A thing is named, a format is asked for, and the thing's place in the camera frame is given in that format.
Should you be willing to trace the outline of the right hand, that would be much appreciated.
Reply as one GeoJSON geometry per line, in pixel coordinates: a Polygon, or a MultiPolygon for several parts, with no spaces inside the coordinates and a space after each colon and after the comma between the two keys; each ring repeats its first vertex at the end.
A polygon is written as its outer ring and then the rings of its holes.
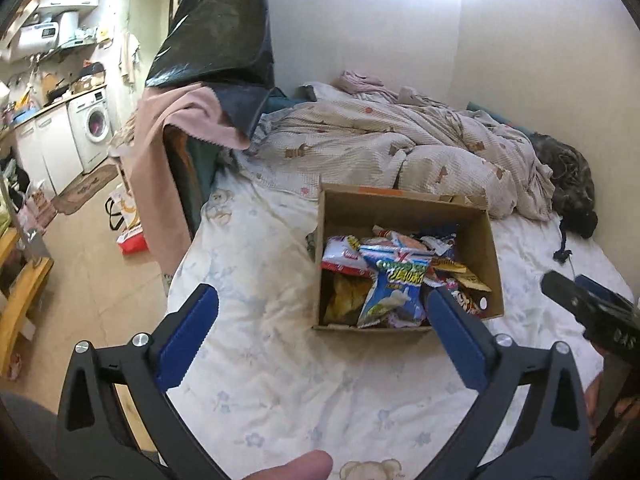
{"type": "Polygon", "coordinates": [[[598,405],[598,397],[600,392],[600,385],[602,382],[603,373],[597,374],[591,384],[585,391],[585,406],[588,419],[588,428],[590,436],[596,433],[596,423],[594,422],[594,414],[596,414],[596,408],[598,405]]]}

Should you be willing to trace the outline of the left hand thumb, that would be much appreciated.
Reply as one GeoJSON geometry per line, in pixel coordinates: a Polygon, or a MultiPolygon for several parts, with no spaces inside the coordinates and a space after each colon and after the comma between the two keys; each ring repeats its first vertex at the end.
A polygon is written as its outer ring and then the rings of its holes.
{"type": "Polygon", "coordinates": [[[245,480],[326,480],[333,469],[333,458],[324,451],[311,451],[290,462],[245,477],[245,480]]]}

